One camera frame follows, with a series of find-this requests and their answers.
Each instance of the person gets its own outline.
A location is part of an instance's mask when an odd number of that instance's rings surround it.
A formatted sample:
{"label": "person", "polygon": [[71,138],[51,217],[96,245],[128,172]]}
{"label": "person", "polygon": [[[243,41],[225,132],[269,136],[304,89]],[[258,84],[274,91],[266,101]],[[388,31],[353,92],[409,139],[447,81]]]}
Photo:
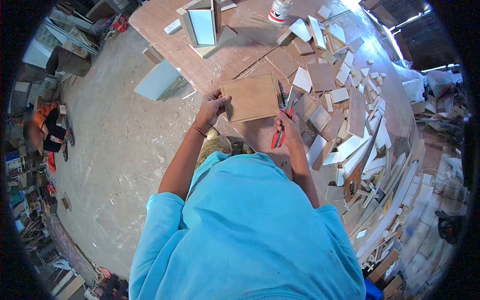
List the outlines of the person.
{"label": "person", "polygon": [[24,121],[24,137],[29,139],[41,156],[43,151],[63,152],[63,159],[68,161],[67,140],[75,147],[72,128],[64,129],[57,125],[59,111],[56,104],[38,109],[31,120]]}
{"label": "person", "polygon": [[205,133],[231,98],[203,99],[146,208],[129,299],[365,299],[337,210],[319,201],[299,118],[285,126],[293,182],[264,153],[214,152],[194,172]]}

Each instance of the black pants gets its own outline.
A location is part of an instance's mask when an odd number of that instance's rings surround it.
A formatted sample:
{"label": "black pants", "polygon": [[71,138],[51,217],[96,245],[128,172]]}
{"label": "black pants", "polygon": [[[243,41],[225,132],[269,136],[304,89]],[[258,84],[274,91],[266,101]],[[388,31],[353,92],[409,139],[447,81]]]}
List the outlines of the black pants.
{"label": "black pants", "polygon": [[57,120],[59,118],[59,110],[58,108],[53,109],[47,116],[44,124],[48,129],[48,135],[46,140],[43,141],[43,150],[58,152],[60,151],[61,143],[56,143],[50,140],[51,136],[54,136],[60,140],[65,139],[65,134],[67,130],[63,127],[57,126]]}

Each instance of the hand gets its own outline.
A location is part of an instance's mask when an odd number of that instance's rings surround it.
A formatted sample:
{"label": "hand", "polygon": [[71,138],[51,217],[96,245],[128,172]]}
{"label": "hand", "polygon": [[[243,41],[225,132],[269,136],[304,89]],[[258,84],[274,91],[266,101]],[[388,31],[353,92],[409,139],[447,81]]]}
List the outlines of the hand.
{"label": "hand", "polygon": [[218,116],[225,111],[225,104],[231,99],[232,97],[230,96],[222,97],[220,89],[205,96],[193,124],[206,134],[215,125]]}
{"label": "hand", "polygon": [[282,130],[282,123],[285,128],[285,138],[283,143],[288,147],[288,149],[291,150],[293,147],[302,146],[299,117],[296,114],[293,114],[292,119],[290,120],[283,111],[277,110],[273,125],[274,133]]}

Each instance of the wrist bracelet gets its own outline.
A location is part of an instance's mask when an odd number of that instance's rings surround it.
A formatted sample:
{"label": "wrist bracelet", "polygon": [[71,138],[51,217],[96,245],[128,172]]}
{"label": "wrist bracelet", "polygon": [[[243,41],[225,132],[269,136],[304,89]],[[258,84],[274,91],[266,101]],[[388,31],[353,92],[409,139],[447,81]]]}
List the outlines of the wrist bracelet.
{"label": "wrist bracelet", "polygon": [[195,128],[198,132],[200,132],[204,136],[204,138],[207,138],[207,135],[205,133],[203,133],[203,131],[200,128],[198,128],[195,125],[192,125],[192,127]]}

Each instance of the white plastic jar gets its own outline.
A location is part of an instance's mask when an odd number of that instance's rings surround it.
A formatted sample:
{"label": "white plastic jar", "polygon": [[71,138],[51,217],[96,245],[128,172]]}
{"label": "white plastic jar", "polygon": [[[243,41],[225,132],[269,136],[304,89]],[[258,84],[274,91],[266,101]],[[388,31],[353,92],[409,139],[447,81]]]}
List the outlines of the white plastic jar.
{"label": "white plastic jar", "polygon": [[287,21],[288,15],[292,12],[292,0],[275,0],[268,19],[272,22],[283,24]]}

